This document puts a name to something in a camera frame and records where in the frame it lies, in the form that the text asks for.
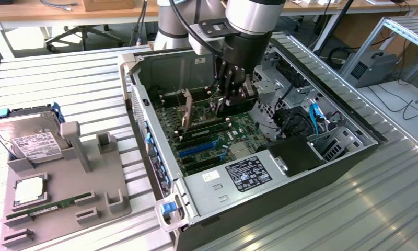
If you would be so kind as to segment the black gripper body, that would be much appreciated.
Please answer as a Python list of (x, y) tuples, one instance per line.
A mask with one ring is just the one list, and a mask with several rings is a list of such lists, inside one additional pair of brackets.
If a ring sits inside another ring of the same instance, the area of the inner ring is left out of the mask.
[(272, 32), (263, 35), (239, 33), (225, 37), (223, 44), (223, 59), (252, 73), (263, 60)]

